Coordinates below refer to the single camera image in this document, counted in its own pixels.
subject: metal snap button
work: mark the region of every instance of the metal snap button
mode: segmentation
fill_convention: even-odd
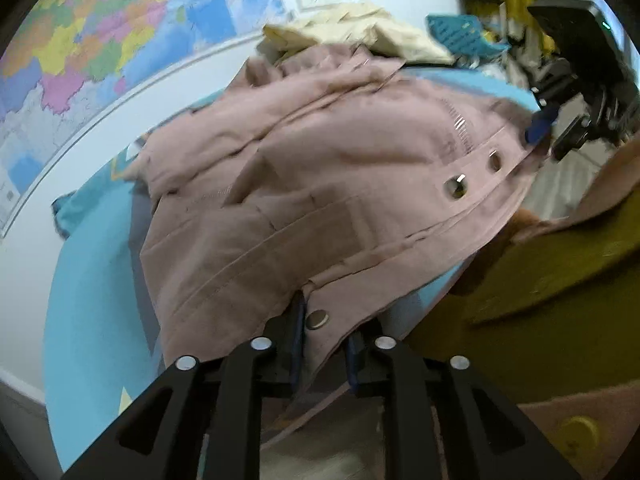
[[[325,310],[314,310],[306,316],[305,326],[308,330],[318,330],[326,325],[327,321],[329,321],[329,315]]]
[[[466,175],[460,174],[450,178],[445,184],[445,189],[454,200],[462,198],[466,195]]]
[[[502,168],[502,156],[495,150],[489,154],[489,168],[496,172]]]

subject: metal rivet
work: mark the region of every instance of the metal rivet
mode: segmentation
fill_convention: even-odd
[[[449,363],[451,364],[451,367],[455,368],[456,370],[466,370],[467,368],[469,368],[469,366],[471,366],[469,359],[467,359],[463,355],[453,356]]]
[[[500,171],[502,168],[502,157],[495,150],[489,153],[489,168],[494,171]]]
[[[327,321],[329,321],[329,315],[325,310],[314,310],[306,316],[305,326],[308,330],[318,330],[326,325]]]
[[[391,350],[396,346],[396,340],[392,337],[382,335],[375,340],[375,345],[381,350]]]
[[[457,200],[466,195],[466,175],[460,174],[447,180],[445,188],[449,195]]]
[[[266,350],[271,348],[271,339],[268,337],[257,337],[251,340],[251,348],[254,350]]]
[[[191,370],[196,364],[198,364],[198,361],[195,357],[183,355],[175,362],[175,367],[178,368],[178,370],[185,372],[187,370]]]

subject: map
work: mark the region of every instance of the map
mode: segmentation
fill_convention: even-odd
[[[46,164],[106,106],[283,16],[281,0],[39,0],[0,59],[0,232]]]

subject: garment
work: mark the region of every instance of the garment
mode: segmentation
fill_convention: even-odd
[[[453,65],[455,61],[428,32],[395,20],[371,3],[339,4],[310,18],[267,24],[263,32],[267,42],[289,55],[315,44],[349,43],[409,62]]]
[[[520,231],[475,290],[449,294],[407,339],[425,357],[468,357],[552,442],[563,421],[594,420],[601,442],[568,454],[585,478],[640,424],[638,182],[635,139],[571,216]]]
[[[128,170],[156,204],[141,258],[168,363],[225,356],[302,288],[329,316],[305,335],[308,384],[516,211],[545,156],[522,143],[530,112],[401,66],[346,45],[250,59],[218,101],[150,136]]]

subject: pink fabric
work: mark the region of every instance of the pink fabric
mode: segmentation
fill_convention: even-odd
[[[156,205],[141,256],[167,363],[225,356],[302,288],[329,314],[306,334],[309,384],[358,325],[516,211],[545,156],[521,141],[530,113],[401,66],[344,45],[250,59],[221,99],[150,137],[129,173]]]

